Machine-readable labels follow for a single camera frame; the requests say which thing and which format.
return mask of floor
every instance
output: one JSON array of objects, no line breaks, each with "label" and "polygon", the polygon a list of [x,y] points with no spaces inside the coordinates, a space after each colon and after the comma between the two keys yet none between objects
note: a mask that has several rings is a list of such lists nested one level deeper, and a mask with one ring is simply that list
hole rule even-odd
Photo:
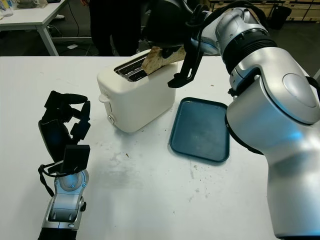
[{"label": "floor", "polygon": [[[65,20],[51,22],[53,37],[90,36],[90,14],[80,0],[69,0],[61,11]],[[281,30],[270,29],[270,35],[279,47],[286,49],[296,61],[313,76],[320,68],[320,24],[287,22]],[[91,42],[76,42],[78,47],[68,49],[74,42],[55,43],[61,56],[96,56],[98,51]],[[48,56],[48,52],[35,30],[0,32],[0,56]]]}]

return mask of toaster button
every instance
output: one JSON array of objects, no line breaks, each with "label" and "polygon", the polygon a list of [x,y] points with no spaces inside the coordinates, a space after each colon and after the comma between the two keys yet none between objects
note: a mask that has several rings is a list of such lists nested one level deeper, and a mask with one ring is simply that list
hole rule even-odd
[{"label": "toaster button", "polygon": [[115,120],[112,116],[108,115],[108,121],[113,125],[115,124]]}]

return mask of desk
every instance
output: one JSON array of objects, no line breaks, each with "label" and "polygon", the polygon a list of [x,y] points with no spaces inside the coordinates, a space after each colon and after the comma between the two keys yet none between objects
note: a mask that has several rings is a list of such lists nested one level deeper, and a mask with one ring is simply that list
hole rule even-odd
[{"label": "desk", "polygon": [[49,3],[44,8],[18,9],[13,15],[0,20],[0,31],[37,30],[50,56],[58,56],[58,52],[51,40],[47,25],[56,17],[57,12],[67,3]]},{"label": "desk", "polygon": [[[82,141],[91,148],[90,179],[77,240],[275,240],[263,156],[233,139],[222,164],[177,155],[169,146],[181,99],[232,102],[221,58],[203,57],[195,80],[176,90],[172,108],[135,133],[112,126],[98,101],[97,73],[120,59],[0,57],[0,238],[39,236],[50,196],[37,169],[52,159],[38,121],[55,90],[91,101],[91,128]],[[53,187],[52,178],[47,182]]]}]

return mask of table leg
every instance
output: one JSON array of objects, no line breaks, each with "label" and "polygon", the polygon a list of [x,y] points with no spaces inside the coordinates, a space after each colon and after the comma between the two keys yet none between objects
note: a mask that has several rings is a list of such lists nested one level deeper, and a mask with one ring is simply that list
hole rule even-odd
[{"label": "table leg", "polygon": [[46,28],[46,26],[39,25],[39,26],[36,26],[36,29],[40,34],[40,37],[42,38],[42,41],[44,42],[44,45],[48,50],[50,56],[59,56],[57,49],[51,40],[50,33],[48,32],[48,29]]},{"label": "table leg", "polygon": [[318,80],[318,78],[320,77],[320,69],[316,72],[316,74],[314,75],[314,79],[315,80]]}]

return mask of white toaster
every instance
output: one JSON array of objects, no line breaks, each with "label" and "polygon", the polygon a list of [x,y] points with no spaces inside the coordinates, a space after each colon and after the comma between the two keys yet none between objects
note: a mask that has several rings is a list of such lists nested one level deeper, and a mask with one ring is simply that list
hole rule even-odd
[{"label": "white toaster", "polygon": [[176,90],[169,88],[168,82],[178,71],[178,64],[171,63],[147,75],[141,66],[149,51],[109,66],[97,76],[99,101],[105,106],[107,119],[127,133],[150,123],[175,101]]}]

